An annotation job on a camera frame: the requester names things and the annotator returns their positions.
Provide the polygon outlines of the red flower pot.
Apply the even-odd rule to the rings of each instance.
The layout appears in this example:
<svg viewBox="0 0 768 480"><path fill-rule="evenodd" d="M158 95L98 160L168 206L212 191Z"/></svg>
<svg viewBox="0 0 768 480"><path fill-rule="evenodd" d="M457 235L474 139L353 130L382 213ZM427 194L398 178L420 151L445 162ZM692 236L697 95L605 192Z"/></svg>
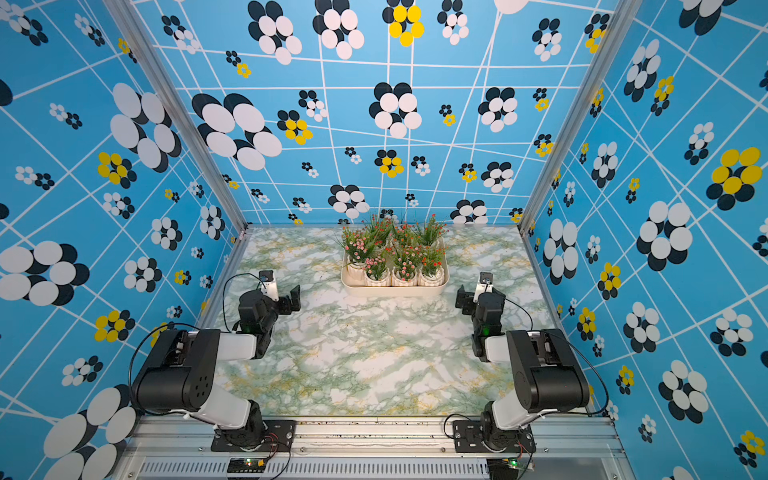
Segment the red flower pot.
<svg viewBox="0 0 768 480"><path fill-rule="evenodd" d="M424 287L443 285L446 282L444 251L438 246L426 247L422 251L420 259L421 267L418 272L418 285Z"/></svg>
<svg viewBox="0 0 768 480"><path fill-rule="evenodd" d="M393 226L394 222L391 216L373 215L365 231L374 247L384 247Z"/></svg>

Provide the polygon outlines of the orange flower pot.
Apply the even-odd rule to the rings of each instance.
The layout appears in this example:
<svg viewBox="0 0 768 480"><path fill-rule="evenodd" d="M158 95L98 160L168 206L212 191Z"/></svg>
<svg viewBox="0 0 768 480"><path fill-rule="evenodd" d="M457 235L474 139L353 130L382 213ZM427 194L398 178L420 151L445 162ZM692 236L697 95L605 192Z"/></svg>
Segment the orange flower pot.
<svg viewBox="0 0 768 480"><path fill-rule="evenodd" d="M420 246L433 247L443 237L445 224L440 222L435 214L432 214L423 224L417 226L416 233Z"/></svg>

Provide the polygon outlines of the small pink flower pot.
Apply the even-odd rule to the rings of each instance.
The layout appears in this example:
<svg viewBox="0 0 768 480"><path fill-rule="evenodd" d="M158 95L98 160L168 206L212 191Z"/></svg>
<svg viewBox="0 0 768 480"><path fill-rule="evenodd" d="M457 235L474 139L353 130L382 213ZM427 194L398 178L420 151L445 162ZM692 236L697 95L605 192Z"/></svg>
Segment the small pink flower pot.
<svg viewBox="0 0 768 480"><path fill-rule="evenodd" d="M412 225L397 224L392 229L393 244L397 247L412 247L419 244L419 236Z"/></svg>

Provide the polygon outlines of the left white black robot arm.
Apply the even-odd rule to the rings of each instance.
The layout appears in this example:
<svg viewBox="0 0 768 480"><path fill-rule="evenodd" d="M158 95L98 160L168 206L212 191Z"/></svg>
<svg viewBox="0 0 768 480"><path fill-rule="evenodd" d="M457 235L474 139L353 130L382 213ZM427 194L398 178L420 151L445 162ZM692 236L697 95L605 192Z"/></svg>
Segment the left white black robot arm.
<svg viewBox="0 0 768 480"><path fill-rule="evenodd" d="M300 286L275 299L251 290L239 298L235 332L167 328L133 379L133 406L155 415L186 415L212 426L215 451L227 446L243 451L289 449L290 440L280 438L287 427L268 426L256 401L230 393L214 376L220 362L263 358L278 318L300 309Z"/></svg>

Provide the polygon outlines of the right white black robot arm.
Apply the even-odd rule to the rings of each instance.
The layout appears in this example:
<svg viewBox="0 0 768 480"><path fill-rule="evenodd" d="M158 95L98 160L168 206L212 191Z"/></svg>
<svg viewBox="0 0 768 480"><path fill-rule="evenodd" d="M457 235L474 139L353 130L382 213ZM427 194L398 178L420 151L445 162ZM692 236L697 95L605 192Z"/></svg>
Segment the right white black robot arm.
<svg viewBox="0 0 768 480"><path fill-rule="evenodd" d="M473 293L460 287L456 295L456 307L472 320L474 355L508 366L513 376L514 391L488 403L480 415L481 442L493 452L515 444L531 452L529 425L548 414L579 413L589 403L589 385L560 330L502 330L507 302L489 285Z"/></svg>

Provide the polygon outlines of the cream plastic storage box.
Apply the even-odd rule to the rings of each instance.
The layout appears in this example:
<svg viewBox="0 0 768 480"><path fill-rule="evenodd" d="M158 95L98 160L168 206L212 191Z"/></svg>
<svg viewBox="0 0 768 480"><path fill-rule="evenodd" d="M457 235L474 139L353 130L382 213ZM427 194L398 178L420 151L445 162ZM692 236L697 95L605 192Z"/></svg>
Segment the cream plastic storage box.
<svg viewBox="0 0 768 480"><path fill-rule="evenodd" d="M426 277L420 272L412 280L400 280L392 273L388 279L370 280L365 276L362 266L354 267L347 255L343 257L341 282L346 291L356 297L432 297L441 294L450 280L449 267L444 252L444 241L438 240L436 246L441 250L442 272L437 277Z"/></svg>

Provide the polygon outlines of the left green circuit board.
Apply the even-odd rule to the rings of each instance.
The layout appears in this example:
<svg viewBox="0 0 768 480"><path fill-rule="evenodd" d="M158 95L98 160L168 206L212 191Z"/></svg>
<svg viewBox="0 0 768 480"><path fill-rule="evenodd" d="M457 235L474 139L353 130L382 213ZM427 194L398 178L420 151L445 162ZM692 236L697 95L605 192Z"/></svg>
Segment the left green circuit board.
<svg viewBox="0 0 768 480"><path fill-rule="evenodd" d="M267 461L263 458L231 458L227 466L228 474L262 474L265 472Z"/></svg>

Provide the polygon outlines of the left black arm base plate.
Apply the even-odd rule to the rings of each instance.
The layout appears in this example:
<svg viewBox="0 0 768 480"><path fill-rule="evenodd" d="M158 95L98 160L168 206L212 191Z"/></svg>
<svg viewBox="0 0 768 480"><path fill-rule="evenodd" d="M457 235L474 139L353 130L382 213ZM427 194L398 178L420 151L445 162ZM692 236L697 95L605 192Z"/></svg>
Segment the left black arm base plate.
<svg viewBox="0 0 768 480"><path fill-rule="evenodd" d="M298 422L295 420L263 420L256 437L245 431L214 431L210 446L213 452L290 452Z"/></svg>

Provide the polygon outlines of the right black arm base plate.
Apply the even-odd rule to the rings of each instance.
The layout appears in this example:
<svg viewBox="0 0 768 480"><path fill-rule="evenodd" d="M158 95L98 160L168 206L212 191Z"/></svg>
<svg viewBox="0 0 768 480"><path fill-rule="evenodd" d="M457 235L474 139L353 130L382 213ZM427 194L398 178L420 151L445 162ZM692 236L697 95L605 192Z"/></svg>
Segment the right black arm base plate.
<svg viewBox="0 0 768 480"><path fill-rule="evenodd" d="M450 424L448 436L457 453L521 455L537 451L529 427L522 430L500 430L480 420L469 419L452 420Z"/></svg>

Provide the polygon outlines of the aluminium front rail frame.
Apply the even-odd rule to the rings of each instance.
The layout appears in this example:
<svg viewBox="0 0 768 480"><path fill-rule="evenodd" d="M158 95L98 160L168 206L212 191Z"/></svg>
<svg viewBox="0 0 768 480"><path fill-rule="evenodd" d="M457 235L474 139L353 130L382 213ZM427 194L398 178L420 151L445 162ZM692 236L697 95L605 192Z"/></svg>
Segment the aluminium front rail frame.
<svg viewBox="0 0 768 480"><path fill-rule="evenodd" d="M634 479L606 418L534 423L530 454L457 453L444 417L295 417L290 452L213 452L211 428L152 418L137 428L116 479ZM262 474L228 474L231 458L263 458Z"/></svg>

